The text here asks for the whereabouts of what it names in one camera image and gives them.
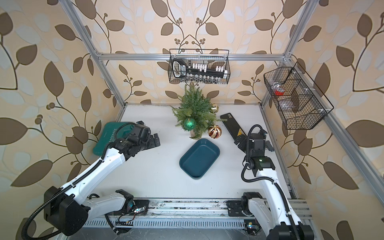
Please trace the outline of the red gold striped ornament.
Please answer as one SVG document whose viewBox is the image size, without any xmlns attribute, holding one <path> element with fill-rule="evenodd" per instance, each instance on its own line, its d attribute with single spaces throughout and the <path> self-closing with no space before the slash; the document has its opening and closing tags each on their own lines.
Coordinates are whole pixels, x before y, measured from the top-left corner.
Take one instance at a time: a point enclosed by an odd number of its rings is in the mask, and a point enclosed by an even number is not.
<svg viewBox="0 0 384 240">
<path fill-rule="evenodd" d="M 208 129 L 208 135 L 212 139 L 217 139 L 222 135 L 222 129 L 217 125 L 211 126 Z"/>
</svg>

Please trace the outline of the green glitter bauble ornament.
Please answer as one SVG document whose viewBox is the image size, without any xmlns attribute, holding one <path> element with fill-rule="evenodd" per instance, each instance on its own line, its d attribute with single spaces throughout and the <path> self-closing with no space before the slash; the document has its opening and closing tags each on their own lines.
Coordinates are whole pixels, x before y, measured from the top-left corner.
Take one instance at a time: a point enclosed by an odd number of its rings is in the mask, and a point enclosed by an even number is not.
<svg viewBox="0 0 384 240">
<path fill-rule="evenodd" d="M 187 118 L 183 121 L 183 129 L 186 131 L 192 131 L 195 129 L 197 123 L 192 118 Z"/>
</svg>

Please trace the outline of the small green christmas tree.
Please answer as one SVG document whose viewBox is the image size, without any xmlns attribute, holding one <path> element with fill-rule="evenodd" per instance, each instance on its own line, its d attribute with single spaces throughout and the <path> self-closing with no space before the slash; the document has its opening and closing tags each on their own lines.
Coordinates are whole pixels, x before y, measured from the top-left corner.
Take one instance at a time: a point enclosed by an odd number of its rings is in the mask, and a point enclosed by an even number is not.
<svg viewBox="0 0 384 240">
<path fill-rule="evenodd" d="M 211 100 L 203 95 L 203 91 L 194 84 L 185 86 L 185 94 L 181 96 L 179 107 L 172 107 L 172 112 L 177 119 L 177 126 L 183 129 L 183 121 L 192 118 L 197 125 L 190 136 L 193 140 L 198 140 L 208 131 L 209 127 L 214 126 L 222 120 L 211 112 Z"/>
</svg>

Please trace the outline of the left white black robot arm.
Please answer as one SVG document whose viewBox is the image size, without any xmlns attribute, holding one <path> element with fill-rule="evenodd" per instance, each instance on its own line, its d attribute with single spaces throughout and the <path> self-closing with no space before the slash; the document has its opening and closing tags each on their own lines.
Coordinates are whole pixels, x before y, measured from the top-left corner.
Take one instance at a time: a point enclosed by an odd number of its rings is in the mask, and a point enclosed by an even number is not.
<svg viewBox="0 0 384 240">
<path fill-rule="evenodd" d="M 61 188 L 51 187 L 44 194 L 44 219 L 66 236 L 73 235 L 94 218 L 111 212 L 126 214 L 134 209 L 133 195 L 116 190 L 105 197 L 95 197 L 94 189 L 117 167 L 137 153 L 159 147 L 158 134 L 143 122 L 132 124 L 123 137 L 114 137 L 103 150 L 101 157 L 84 173 Z"/>
</svg>

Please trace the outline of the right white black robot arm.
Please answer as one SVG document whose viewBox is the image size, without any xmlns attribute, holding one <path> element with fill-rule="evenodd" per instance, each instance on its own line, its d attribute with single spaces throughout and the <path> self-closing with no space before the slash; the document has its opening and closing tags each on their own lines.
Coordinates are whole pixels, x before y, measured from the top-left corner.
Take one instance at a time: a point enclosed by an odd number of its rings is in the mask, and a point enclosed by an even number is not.
<svg viewBox="0 0 384 240">
<path fill-rule="evenodd" d="M 278 179 L 276 167 L 265 150 L 273 151 L 267 143 L 267 132 L 249 131 L 239 144 L 245 144 L 244 166 L 241 179 L 246 183 L 259 182 L 264 196 L 259 193 L 244 193 L 243 212 L 255 217 L 268 240 L 313 240 L 315 233 L 302 220 L 289 203 Z"/>
</svg>

